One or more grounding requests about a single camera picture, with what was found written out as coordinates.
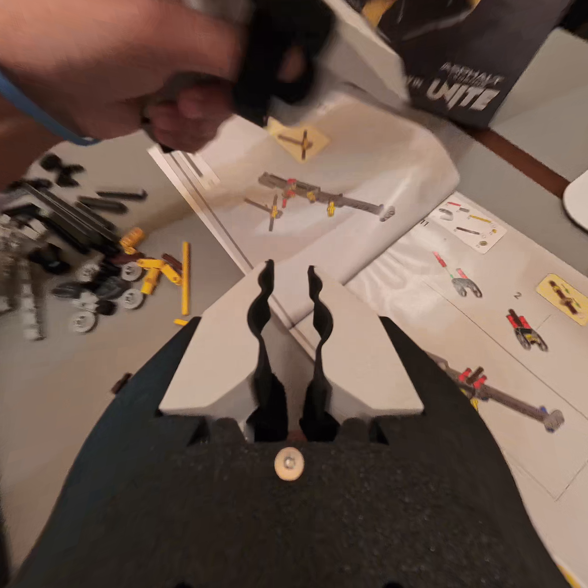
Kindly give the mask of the person's left hand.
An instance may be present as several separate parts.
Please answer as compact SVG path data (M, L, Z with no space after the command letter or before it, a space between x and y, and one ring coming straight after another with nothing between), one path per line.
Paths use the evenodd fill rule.
M178 1L1 1L1 71L69 92L80 134L141 126L142 102L184 72L235 79L244 30Z

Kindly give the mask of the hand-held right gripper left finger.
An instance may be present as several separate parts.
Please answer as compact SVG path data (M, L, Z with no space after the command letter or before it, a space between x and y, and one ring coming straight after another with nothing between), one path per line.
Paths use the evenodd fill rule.
M263 339L274 279L274 261L262 262L202 314L159 404L161 413L231 418L255 442L286 440L286 393Z

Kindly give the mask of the blue wristband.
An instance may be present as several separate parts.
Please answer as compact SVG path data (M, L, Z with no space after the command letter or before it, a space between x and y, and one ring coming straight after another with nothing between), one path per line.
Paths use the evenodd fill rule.
M93 146L101 142L100 139L83 136L57 121L26 96L3 71L1 72L1 96L11 106L15 107L21 113L28 115L33 121L64 141L77 146Z

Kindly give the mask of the white stand base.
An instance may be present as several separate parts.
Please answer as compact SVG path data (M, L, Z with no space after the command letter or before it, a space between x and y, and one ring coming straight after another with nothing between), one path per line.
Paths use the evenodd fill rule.
M587 233L587 176L585 171L565 188L562 206L566 216L579 229Z

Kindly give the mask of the pile of toy brick pieces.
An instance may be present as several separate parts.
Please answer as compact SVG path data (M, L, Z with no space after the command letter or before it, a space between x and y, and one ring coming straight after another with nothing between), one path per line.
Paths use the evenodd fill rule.
M77 267L70 281L51 290L53 297L74 306L68 327L75 334L92 332L101 317L113 315L120 306L140 308L160 275L182 285L182 264L177 258L144 254L145 232L140 227L123 231L107 218L127 215L130 207L146 202L145 188L99 186L93 195L80 194L80 190L90 191L78 178L86 173L83 165L69 164L48 152L38 166L43 176L16 180L1 192L1 312L11 308L11 294L6 290L16 275L26 339L39 341L45 336L31 285L32 266L53 276L72 272L51 238L89 259ZM75 190L76 198L64 198L55 188Z

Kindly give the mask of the white instruction booklet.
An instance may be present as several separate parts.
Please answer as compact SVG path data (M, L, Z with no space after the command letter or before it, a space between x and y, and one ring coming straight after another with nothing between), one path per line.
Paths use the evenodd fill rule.
M270 305L314 355L306 270L394 320L474 401L534 523L587 587L587 278L458 190L425 128L335 93L305 122L234 117L199 153L148 151L244 273L276 262Z

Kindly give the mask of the black toy car set box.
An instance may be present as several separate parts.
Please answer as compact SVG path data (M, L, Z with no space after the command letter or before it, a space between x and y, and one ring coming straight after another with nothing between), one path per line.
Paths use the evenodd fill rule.
M401 58L413 107L486 129L573 1L347 1Z

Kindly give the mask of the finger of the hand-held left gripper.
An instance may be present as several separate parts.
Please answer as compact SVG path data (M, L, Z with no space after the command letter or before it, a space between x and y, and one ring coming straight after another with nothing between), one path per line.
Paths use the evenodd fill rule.
M401 57L347 2L326 4L334 12L334 30L315 66L310 92L297 105L275 99L275 119L297 124L326 105L336 92L393 109L409 103Z

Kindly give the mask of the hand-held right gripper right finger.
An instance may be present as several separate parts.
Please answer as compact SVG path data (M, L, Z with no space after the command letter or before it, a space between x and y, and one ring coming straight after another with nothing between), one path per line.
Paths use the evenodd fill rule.
M415 385L378 314L324 270L307 271L318 335L313 376L300 428L311 442L330 442L346 420L415 416Z

